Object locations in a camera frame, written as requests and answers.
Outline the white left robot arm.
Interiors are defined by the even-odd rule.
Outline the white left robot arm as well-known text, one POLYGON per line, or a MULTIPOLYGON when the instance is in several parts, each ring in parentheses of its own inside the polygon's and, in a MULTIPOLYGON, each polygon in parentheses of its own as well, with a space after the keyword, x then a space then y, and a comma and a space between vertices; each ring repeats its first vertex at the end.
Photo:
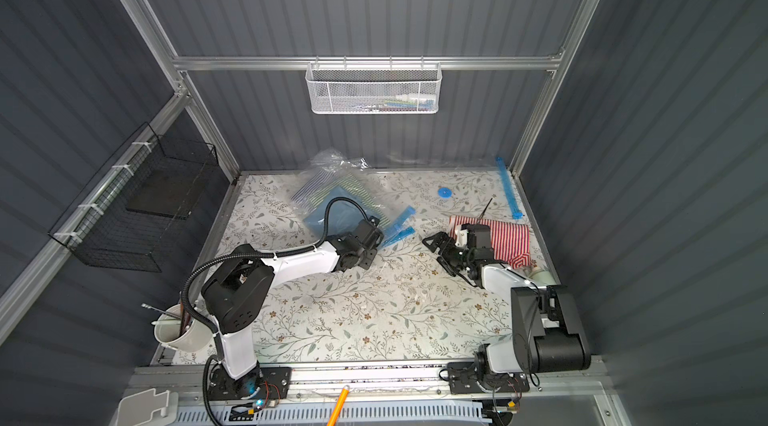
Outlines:
POLYGON ((240 380, 257 370, 251 324, 271 290, 306 276, 367 269, 383 239, 378 219, 371 217, 299 253, 260 257, 249 245, 238 247, 206 280, 201 291, 207 312, 212 315, 217 355, 228 376, 240 380))

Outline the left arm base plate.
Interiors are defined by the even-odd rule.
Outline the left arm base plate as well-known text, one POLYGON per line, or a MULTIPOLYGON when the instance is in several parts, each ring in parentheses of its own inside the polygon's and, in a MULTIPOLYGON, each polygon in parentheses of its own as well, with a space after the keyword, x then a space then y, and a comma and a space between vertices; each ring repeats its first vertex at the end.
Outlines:
POLYGON ((209 373, 206 393, 213 401, 278 401, 287 396, 292 372, 289 367, 259 367, 233 379, 223 366, 214 366, 209 373))

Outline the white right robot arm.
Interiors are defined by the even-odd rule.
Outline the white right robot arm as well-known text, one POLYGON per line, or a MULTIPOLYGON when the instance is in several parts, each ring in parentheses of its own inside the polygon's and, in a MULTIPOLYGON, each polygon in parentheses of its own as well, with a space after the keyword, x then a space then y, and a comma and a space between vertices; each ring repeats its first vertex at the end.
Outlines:
POLYGON ((540 286, 517 272, 493 249, 488 225, 465 223, 452 234, 428 236, 422 244, 450 276, 494 293, 510 306, 511 335, 479 347, 477 378, 533 377, 590 367, 591 348, 573 296, 562 285, 540 286))

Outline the red white striped tank top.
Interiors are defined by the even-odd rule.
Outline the red white striped tank top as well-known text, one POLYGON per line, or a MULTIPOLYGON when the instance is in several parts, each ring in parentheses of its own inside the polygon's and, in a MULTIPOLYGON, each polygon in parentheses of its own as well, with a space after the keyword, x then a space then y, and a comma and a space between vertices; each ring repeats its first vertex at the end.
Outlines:
POLYGON ((464 224, 479 224, 489 227, 490 244, 496 259, 519 269, 531 265, 530 230, 525 224, 497 220, 478 220, 466 216, 451 216, 449 235, 455 239, 457 231, 464 224))

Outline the clear vacuum bag blue zipper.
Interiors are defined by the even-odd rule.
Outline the clear vacuum bag blue zipper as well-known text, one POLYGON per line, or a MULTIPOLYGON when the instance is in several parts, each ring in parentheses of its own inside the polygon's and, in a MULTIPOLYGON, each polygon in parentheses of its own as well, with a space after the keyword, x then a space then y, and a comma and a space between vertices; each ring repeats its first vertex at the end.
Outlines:
POLYGON ((299 176, 299 184, 291 190, 289 203, 304 226, 316 237, 339 235, 354 229, 363 218, 378 218, 386 245, 394 243, 395 238, 411 226, 416 215, 416 209, 398 199, 391 188, 380 181, 365 159, 349 159, 336 149, 323 150, 310 160, 309 168, 299 176), (334 179, 346 174, 356 176, 383 198, 387 208, 367 209, 346 197, 329 197, 331 183, 324 188, 322 201, 317 207, 310 210, 296 208, 291 197, 320 171, 333 172, 334 179))

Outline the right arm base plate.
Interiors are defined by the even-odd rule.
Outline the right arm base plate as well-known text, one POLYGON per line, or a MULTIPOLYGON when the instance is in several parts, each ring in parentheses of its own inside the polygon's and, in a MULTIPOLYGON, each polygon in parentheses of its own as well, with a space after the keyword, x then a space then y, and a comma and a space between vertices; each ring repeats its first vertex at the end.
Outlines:
POLYGON ((528 377, 522 373, 490 373, 472 361, 449 362, 439 376, 454 395, 521 395, 530 391, 528 377))

